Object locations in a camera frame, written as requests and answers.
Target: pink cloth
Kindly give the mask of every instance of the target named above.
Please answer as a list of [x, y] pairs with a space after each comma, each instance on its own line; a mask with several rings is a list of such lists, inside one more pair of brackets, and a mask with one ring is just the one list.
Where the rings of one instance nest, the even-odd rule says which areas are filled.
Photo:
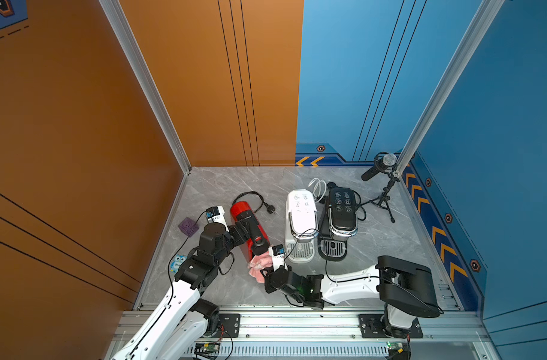
[[252, 261], [248, 264], [249, 275], [255, 277], [258, 283], [263, 284], [265, 282], [264, 276], [260, 270], [266, 267], [273, 266], [272, 257], [269, 253], [264, 252], [261, 255], [254, 256]]

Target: yellow chevron arrow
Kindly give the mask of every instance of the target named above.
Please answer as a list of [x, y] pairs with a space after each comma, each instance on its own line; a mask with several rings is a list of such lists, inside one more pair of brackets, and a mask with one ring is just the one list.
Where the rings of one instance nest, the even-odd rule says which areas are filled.
[[442, 262], [443, 262], [443, 256], [445, 255], [445, 251], [451, 252], [453, 255], [456, 255], [456, 251], [454, 249], [450, 248], [449, 246], [445, 244], [442, 244], [441, 251], [440, 251], [440, 258], [442, 259]]
[[407, 174], [406, 174], [406, 187], [409, 187], [409, 184], [408, 184], [408, 183], [409, 183], [409, 178], [410, 178], [410, 177], [415, 178], [416, 176], [415, 176], [414, 174], [410, 174], [410, 173], [407, 173]]
[[418, 197], [418, 212], [420, 214], [422, 213], [422, 203], [429, 204], [430, 202], [428, 201], [428, 199]]
[[298, 166], [300, 166], [300, 167], [303, 167], [302, 162], [304, 162], [304, 160], [306, 160], [306, 159], [309, 159], [309, 156], [304, 156], [303, 159], [299, 160], [299, 161], [296, 162], [295, 164], [298, 165]]
[[420, 185], [412, 185], [412, 199], [414, 198], [414, 191], [423, 190]]
[[442, 229], [438, 229], [435, 226], [431, 227], [431, 241], [433, 241], [434, 244], [436, 243], [436, 234], [442, 234], [447, 237], [446, 232]]
[[454, 263], [450, 263], [450, 280], [453, 282], [453, 276], [454, 276], [454, 272], [455, 270], [457, 270], [457, 272], [461, 273], [462, 275], [464, 275], [466, 278], [468, 277], [468, 274], [465, 272], [464, 269], [462, 269], [461, 267], [459, 267], [458, 265], [454, 264]]
[[320, 161], [321, 159], [323, 159], [325, 156], [320, 156], [319, 158], [315, 159], [313, 162], [312, 162], [312, 166], [313, 167], [318, 167], [319, 165], [317, 164], [318, 161]]

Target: microphone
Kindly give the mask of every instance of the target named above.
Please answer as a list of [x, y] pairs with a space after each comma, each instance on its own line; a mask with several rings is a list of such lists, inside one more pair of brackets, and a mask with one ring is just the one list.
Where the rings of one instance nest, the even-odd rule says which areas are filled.
[[379, 173], [385, 173], [390, 166], [392, 167], [397, 162], [397, 156], [390, 153], [378, 153], [374, 158], [374, 166], [372, 166], [368, 171], [364, 172], [362, 175], [363, 181], [368, 181], [372, 177], [378, 175]]

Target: orange wall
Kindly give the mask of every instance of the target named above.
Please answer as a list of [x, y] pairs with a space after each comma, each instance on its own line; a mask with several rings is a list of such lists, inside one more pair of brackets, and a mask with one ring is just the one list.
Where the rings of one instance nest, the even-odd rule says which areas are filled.
[[27, 4], [0, 30], [0, 359], [97, 360], [183, 174], [99, 2]]
[[121, 4], [193, 166], [293, 165], [303, 1]]

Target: power cord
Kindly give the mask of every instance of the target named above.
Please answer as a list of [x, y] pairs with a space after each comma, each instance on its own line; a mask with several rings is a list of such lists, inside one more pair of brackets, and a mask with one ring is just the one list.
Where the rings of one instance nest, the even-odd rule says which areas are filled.
[[[201, 218], [201, 216], [205, 214], [205, 210], [198, 216], [198, 219], [196, 220], [196, 224], [198, 223], [199, 219]], [[181, 244], [180, 248], [177, 249], [177, 251], [172, 255], [172, 257], [170, 258], [169, 260], [169, 263], [168, 263], [168, 266], [166, 266], [166, 269], [168, 270], [168, 278], [169, 278], [169, 287], [171, 289], [171, 296], [168, 300], [168, 305], [169, 303], [171, 302], [171, 300], [173, 299], [173, 281], [171, 281], [171, 274], [169, 273], [169, 266], [171, 265], [171, 262], [173, 261], [173, 259], [176, 257], [177, 253], [180, 252], [180, 250], [183, 248], [183, 246], [185, 245], [185, 243], [189, 240], [190, 236], [188, 236], [187, 238], [185, 238], [185, 241], [183, 242], [183, 244]], [[157, 319], [155, 319], [155, 321], [151, 324], [151, 326], [147, 329], [146, 333], [141, 337], [141, 339], [139, 339], [139, 342], [137, 344], [135, 344], [135, 346], [133, 347], [132, 351], [129, 353], [130, 355], [133, 354], [133, 352], [138, 348], [138, 346], [140, 345], [141, 341], [143, 339], [146, 338], [146, 335], [150, 332], [151, 328], [154, 327], [154, 325], [158, 322], [159, 318], [162, 317], [163, 313], [165, 312], [165, 310], [169, 308], [169, 306], [166, 306], [162, 309], [162, 312], [159, 313], [159, 316], [157, 317]]]
[[225, 332], [224, 334], [226, 334], [227, 336], [230, 337], [230, 340], [231, 340], [231, 350], [230, 350], [230, 354], [224, 359], [224, 360], [228, 360], [231, 356], [231, 354], [234, 352], [234, 339], [231, 338], [231, 335], [228, 334], [227, 332]]
[[275, 212], [275, 206], [273, 205], [270, 205], [268, 204], [267, 202], [265, 202], [264, 200], [264, 197], [257, 191], [246, 191], [246, 192], [242, 192], [241, 194], [239, 194], [233, 201], [233, 203], [231, 203], [231, 205], [234, 205], [235, 203], [237, 203], [237, 201], [241, 198], [241, 197], [244, 197], [245, 195], [248, 195], [248, 194], [254, 194], [254, 195], [257, 195], [258, 197], [260, 197], [260, 200], [261, 200], [261, 204], [260, 206], [255, 209], [255, 210], [252, 210], [254, 213], [256, 212], [259, 212], [261, 207], [263, 205], [265, 205], [265, 209], [267, 210], [267, 212], [269, 212], [270, 214], [273, 214]]
[[356, 195], [358, 196], [358, 198], [359, 198], [359, 201], [356, 201], [356, 202], [355, 202], [355, 210], [356, 210], [356, 212], [357, 212], [359, 209], [362, 209], [362, 210], [364, 211], [364, 218], [363, 218], [363, 219], [358, 218], [358, 220], [364, 221], [365, 219], [367, 219], [367, 212], [366, 212], [366, 209], [364, 209], [364, 206], [363, 206], [363, 205], [368, 204], [369, 202], [366, 202], [366, 203], [363, 203], [363, 204], [362, 204], [362, 203], [361, 203], [361, 202], [362, 202], [362, 195], [360, 195], [357, 191], [355, 191], [355, 190], [353, 190], [353, 189], [352, 189], [351, 191], [353, 191], [354, 194], [356, 194]]
[[[312, 179], [312, 181], [310, 181], [310, 183], [307, 185], [307, 187], [312, 186], [312, 184], [314, 184], [313, 185], [313, 190], [312, 190], [312, 195], [313, 195], [314, 199], [316, 200], [316, 203], [319, 203], [321, 201], [321, 199], [324, 197], [325, 192], [328, 189], [328, 185], [326, 184], [325, 181], [321, 180], [318, 177], [314, 177]], [[321, 191], [321, 184], [324, 184], [324, 191]]]
[[292, 302], [290, 301], [290, 299], [288, 299], [287, 295], [284, 294], [284, 297], [286, 297], [286, 300], [287, 300], [287, 303], [290, 304], [291, 306], [295, 306], [297, 308], [302, 308], [303, 305], [295, 305], [295, 304], [292, 304]]
[[[348, 281], [356, 281], [356, 280], [368, 278], [368, 277], [358, 277], [358, 278], [355, 278], [355, 279], [335, 281], [334, 279], [332, 279], [332, 278], [328, 275], [328, 261], [327, 261], [327, 260], [325, 261], [325, 276], [327, 276], [328, 279], [329, 279], [331, 282], [335, 282], [335, 283], [348, 282]], [[400, 289], [402, 289], [403, 291], [405, 291], [405, 292], [407, 292], [408, 294], [412, 295], [416, 300], [418, 300], [419, 302], [421, 302], [424, 306], [426, 306], [426, 307], [433, 306], [433, 305], [431, 305], [431, 304], [426, 304], [425, 302], [422, 301], [422, 299], [420, 299], [420, 298], [417, 297], [416, 295], [412, 294], [408, 289], [404, 288], [403, 286], [401, 286], [401, 285], [399, 285], [399, 284], [394, 283], [394, 282], [391, 281], [391, 280], [386, 279], [385, 277], [369, 277], [369, 278], [376, 278], [376, 279], [383, 280], [383, 281], [385, 281], [385, 282], [389, 282], [390, 284], [392, 284], [392, 285], [394, 285], [394, 286], [397, 286], [397, 287], [399, 287]], [[438, 312], [440, 312], [440, 315], [443, 315], [443, 314], [444, 314], [444, 311], [442, 310], [442, 308], [441, 308], [439, 305], [436, 305], [436, 307], [438, 308]]]
[[226, 275], [228, 272], [230, 272], [231, 267], [234, 266], [234, 263], [235, 263], [235, 256], [234, 256], [233, 252], [230, 251], [230, 253], [227, 254], [227, 255], [228, 255], [228, 256], [231, 255], [231, 259], [232, 259], [232, 260], [231, 260], [231, 265], [230, 265], [230, 268], [227, 269], [226, 272], [223, 272], [223, 271], [222, 271], [222, 268], [218, 266], [219, 273], [222, 274], [222, 275]]
[[[299, 237], [304, 236], [304, 234], [306, 234], [306, 233], [307, 233], [308, 231], [310, 231], [310, 230], [318, 231], [318, 229], [316, 229], [315, 227], [311, 227], [311, 228], [307, 229], [306, 231], [304, 231]], [[287, 256], [284, 256], [284, 257], [283, 257], [283, 266], [284, 266], [284, 267], [286, 267], [286, 259], [287, 259], [288, 257], [290, 257], [290, 255], [294, 252], [294, 249], [297, 248], [297, 247], [298, 247], [298, 243], [296, 242], [296, 243], [294, 243], [294, 247], [290, 250], [290, 253], [287, 254]]]

